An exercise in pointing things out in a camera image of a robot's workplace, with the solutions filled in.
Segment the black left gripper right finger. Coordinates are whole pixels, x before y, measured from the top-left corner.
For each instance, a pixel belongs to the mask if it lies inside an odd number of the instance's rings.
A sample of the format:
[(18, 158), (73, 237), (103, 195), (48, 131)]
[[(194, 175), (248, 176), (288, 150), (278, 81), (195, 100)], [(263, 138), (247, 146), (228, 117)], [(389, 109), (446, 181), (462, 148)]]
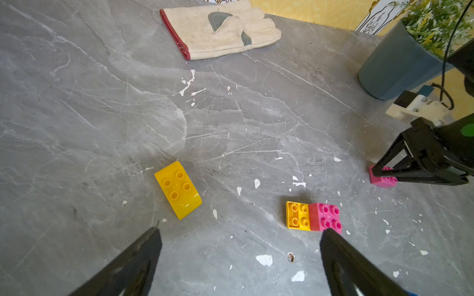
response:
[(334, 229), (322, 233), (320, 251), (333, 296), (408, 296)]

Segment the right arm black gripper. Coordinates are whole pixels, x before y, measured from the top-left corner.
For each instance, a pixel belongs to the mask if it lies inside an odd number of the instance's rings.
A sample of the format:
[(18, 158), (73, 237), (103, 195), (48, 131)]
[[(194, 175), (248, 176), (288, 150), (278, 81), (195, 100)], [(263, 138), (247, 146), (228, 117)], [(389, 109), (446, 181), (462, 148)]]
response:
[[(460, 186), (469, 184), (474, 174), (474, 115), (436, 127), (425, 118), (411, 122), (407, 137), (415, 157), (426, 170), (412, 169), (416, 163), (402, 132), (385, 155), (372, 167), (380, 178), (396, 178), (399, 183)], [(385, 167), (402, 151), (406, 156), (396, 165)]]

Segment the pink lego brick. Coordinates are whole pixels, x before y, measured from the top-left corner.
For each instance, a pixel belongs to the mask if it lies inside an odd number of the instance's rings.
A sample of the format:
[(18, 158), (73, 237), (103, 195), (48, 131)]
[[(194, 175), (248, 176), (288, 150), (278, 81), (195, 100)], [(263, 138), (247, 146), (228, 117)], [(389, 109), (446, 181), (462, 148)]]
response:
[(340, 210), (335, 205), (326, 203), (309, 204), (309, 220), (311, 231), (325, 231), (333, 229), (338, 234), (343, 232), (343, 226), (339, 219)]
[(373, 174), (373, 169), (374, 166), (369, 167), (369, 175), (370, 175), (370, 182), (378, 187), (382, 188), (389, 188), (389, 187), (395, 187), (397, 185), (397, 178), (396, 177), (377, 177)]

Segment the yellow curved lego brick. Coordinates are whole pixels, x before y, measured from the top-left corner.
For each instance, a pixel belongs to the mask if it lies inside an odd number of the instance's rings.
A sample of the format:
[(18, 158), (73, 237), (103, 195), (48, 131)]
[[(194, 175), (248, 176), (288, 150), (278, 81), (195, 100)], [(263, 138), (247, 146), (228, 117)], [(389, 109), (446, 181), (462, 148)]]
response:
[(197, 189), (178, 160), (159, 170), (154, 176), (179, 220), (202, 204)]

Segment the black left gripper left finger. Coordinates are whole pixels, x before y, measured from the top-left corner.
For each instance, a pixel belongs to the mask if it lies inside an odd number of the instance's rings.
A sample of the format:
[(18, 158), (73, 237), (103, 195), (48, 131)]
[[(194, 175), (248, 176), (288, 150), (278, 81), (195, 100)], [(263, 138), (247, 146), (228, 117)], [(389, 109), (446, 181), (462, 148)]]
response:
[(149, 228), (119, 256), (77, 288), (73, 296), (146, 296), (162, 249), (157, 227)]

